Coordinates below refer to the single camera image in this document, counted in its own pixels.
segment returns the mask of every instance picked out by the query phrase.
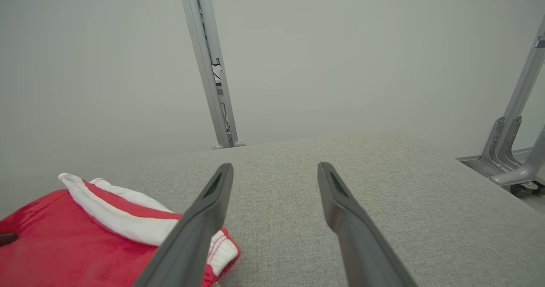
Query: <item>gray fabric surface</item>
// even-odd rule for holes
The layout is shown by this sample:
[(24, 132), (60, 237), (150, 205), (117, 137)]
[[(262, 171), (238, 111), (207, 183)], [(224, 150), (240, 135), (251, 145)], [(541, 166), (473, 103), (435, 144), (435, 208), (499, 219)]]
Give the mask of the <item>gray fabric surface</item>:
[[(225, 224), (243, 254), (221, 285), (346, 285), (336, 237), (323, 219), (320, 161), (335, 166), (419, 285), (545, 281), (544, 217), (405, 136), (370, 133), (210, 150), (81, 176), (103, 177), (183, 212), (217, 167), (230, 162), (234, 184)], [(13, 186), (11, 197), (2, 198), (2, 212), (62, 185), (23, 187)]]

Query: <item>floor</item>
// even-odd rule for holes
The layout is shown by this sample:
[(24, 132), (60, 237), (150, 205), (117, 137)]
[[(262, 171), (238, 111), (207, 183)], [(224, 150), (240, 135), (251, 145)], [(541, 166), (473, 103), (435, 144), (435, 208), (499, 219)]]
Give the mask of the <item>floor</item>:
[[(494, 170), (492, 167), (488, 166), (487, 164), (479, 160), (462, 161), (462, 163), (464, 165), (467, 165), (471, 169), (479, 172), (482, 176), (487, 178), (499, 173), (498, 171)], [(509, 191), (509, 186), (506, 186), (504, 189)], [(530, 207), (532, 207), (533, 209), (545, 215), (545, 192), (541, 195), (530, 196), (529, 198), (520, 198), (520, 200), (530, 205)]]

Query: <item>red cloth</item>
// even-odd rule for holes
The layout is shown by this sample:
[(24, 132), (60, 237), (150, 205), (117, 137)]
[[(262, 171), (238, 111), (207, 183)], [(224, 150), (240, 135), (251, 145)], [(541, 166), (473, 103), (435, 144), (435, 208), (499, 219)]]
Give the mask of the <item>red cloth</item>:
[[(91, 186), (95, 194), (98, 190), (97, 195), (103, 195), (105, 200), (120, 199), (118, 202), (133, 211), (150, 210), (93, 184), (85, 185)], [(0, 286), (6, 287), (130, 286), (157, 249), (104, 229), (68, 190), (52, 192), (0, 221), (0, 234), (10, 232), (17, 233), (19, 239), (0, 247)], [(232, 240), (226, 230), (224, 233)], [(216, 279), (207, 264), (202, 286), (211, 286)]]

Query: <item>metal leg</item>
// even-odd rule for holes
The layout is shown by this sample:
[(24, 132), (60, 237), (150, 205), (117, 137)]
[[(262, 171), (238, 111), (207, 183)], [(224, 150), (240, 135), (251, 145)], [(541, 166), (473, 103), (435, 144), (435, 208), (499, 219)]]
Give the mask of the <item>metal leg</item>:
[(490, 180), (501, 186), (533, 181), (543, 163), (545, 163), (545, 130), (541, 131), (532, 153), (520, 167), (511, 172), (491, 176)]
[(494, 124), (494, 127), (492, 128), (492, 132), (490, 133), (490, 137), (488, 138), (488, 142), (486, 143), (485, 150), (482, 153), (481, 161), (488, 164), (489, 166), (493, 167), (494, 169), (500, 171), (500, 172), (509, 172), (511, 169), (504, 165), (500, 159), (498, 159), (498, 155), (496, 155), (496, 146), (498, 145), (498, 138), (500, 134), (502, 133), (502, 129), (505, 124), (505, 117), (501, 117), (496, 121), (496, 124)]
[(521, 123), (522, 116), (517, 116), (513, 119), (513, 122), (511, 122), (511, 126), (509, 127), (508, 133), (504, 139), (504, 143), (502, 143), (502, 147), (500, 147), (498, 151), (498, 159), (500, 162), (512, 167), (513, 169), (516, 169), (522, 165), (522, 163), (520, 163), (520, 161), (518, 161), (512, 153), (513, 142)]

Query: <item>folded clothing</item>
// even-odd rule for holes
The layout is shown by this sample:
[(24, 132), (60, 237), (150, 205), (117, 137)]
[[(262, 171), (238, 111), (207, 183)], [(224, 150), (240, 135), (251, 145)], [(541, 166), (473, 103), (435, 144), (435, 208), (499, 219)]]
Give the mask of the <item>folded clothing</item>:
[[(96, 178), (60, 174), (68, 189), (0, 221), (19, 238), (0, 247), (0, 286), (130, 286), (181, 218), (158, 201)], [(233, 266), (240, 248), (226, 229), (210, 240), (202, 287)]]

